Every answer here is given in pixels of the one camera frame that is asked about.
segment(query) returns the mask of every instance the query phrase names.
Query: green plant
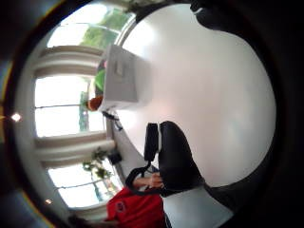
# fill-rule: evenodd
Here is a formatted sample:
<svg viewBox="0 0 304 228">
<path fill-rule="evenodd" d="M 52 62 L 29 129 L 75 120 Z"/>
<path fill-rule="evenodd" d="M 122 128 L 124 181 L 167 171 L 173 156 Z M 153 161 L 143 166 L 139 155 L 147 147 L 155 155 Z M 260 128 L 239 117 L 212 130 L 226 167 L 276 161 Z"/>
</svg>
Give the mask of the green plant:
<svg viewBox="0 0 304 228">
<path fill-rule="evenodd" d="M 101 150 L 101 148 L 97 148 L 92 153 L 91 161 L 84 161 L 83 168 L 85 171 L 90 172 L 91 176 L 93 173 L 96 174 L 100 179 L 106 179 L 111 176 L 111 172 L 107 171 L 103 166 L 103 160 L 106 158 L 108 152 Z"/>
</svg>

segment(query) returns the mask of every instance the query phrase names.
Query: person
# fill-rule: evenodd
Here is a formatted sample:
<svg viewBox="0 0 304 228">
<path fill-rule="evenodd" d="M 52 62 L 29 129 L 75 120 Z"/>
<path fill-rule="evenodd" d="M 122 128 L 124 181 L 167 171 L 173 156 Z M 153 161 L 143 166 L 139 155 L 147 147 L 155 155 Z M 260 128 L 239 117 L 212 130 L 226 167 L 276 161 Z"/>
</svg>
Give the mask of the person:
<svg viewBox="0 0 304 228">
<path fill-rule="evenodd" d="M 163 187 L 160 173 L 136 178 L 135 188 Z M 106 205 L 107 219 L 90 222 L 73 215 L 68 220 L 76 228 L 165 228 L 162 198 L 159 195 L 136 196 L 124 187 Z"/>
<path fill-rule="evenodd" d="M 137 178 L 133 181 L 133 186 L 136 188 L 149 187 L 149 188 L 159 188 L 163 187 L 162 178 L 159 172 L 153 173 L 150 177 Z"/>
</svg>

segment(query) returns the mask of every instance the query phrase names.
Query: tree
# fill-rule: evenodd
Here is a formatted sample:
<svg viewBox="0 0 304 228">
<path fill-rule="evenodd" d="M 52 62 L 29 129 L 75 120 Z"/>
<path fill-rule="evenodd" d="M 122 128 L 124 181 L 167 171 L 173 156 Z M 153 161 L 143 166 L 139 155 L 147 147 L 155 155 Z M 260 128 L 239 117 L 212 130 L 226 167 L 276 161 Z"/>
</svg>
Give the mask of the tree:
<svg viewBox="0 0 304 228">
<path fill-rule="evenodd" d="M 97 25 L 104 26 L 109 29 L 121 30 L 130 16 L 130 13 L 125 13 L 118 9 L 113 9 L 108 11 L 104 16 L 104 19 Z M 90 27 L 85 32 L 81 45 L 104 50 L 108 45 L 115 42 L 117 36 L 118 34 L 111 30 Z"/>
</svg>

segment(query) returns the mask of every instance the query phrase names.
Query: window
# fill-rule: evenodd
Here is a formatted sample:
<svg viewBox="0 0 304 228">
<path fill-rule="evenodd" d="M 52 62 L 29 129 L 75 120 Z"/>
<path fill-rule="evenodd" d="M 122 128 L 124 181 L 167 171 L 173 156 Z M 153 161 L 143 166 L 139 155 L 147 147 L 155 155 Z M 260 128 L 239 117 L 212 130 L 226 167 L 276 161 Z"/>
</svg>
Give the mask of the window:
<svg viewBox="0 0 304 228">
<path fill-rule="evenodd" d="M 105 50 L 116 43 L 133 13 L 94 1 L 72 13 L 63 20 L 47 43 L 56 46 L 87 46 Z"/>
<path fill-rule="evenodd" d="M 39 78 L 35 87 L 35 121 L 38 137 L 105 130 L 100 112 L 88 111 L 87 101 L 93 79 L 85 76 Z"/>
<path fill-rule="evenodd" d="M 122 183 L 108 160 L 103 167 L 110 175 L 100 179 L 94 172 L 85 171 L 82 164 L 49 169 L 54 185 L 68 207 L 87 207 L 107 202 L 122 190 Z"/>
</svg>

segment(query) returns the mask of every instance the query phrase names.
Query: white table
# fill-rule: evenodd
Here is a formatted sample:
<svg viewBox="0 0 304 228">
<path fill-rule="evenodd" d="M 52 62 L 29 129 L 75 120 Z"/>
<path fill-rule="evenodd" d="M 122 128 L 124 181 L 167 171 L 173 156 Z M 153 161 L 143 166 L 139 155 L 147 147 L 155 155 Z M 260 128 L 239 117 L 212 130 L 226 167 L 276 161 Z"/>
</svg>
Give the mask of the white table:
<svg viewBox="0 0 304 228">
<path fill-rule="evenodd" d="M 275 97 L 252 48 L 202 27 L 189 8 L 159 9 L 131 31 L 123 48 L 137 55 L 139 102 L 117 113 L 140 153 L 147 123 L 177 123 L 207 183 L 222 186 L 248 176 L 268 152 Z"/>
</svg>

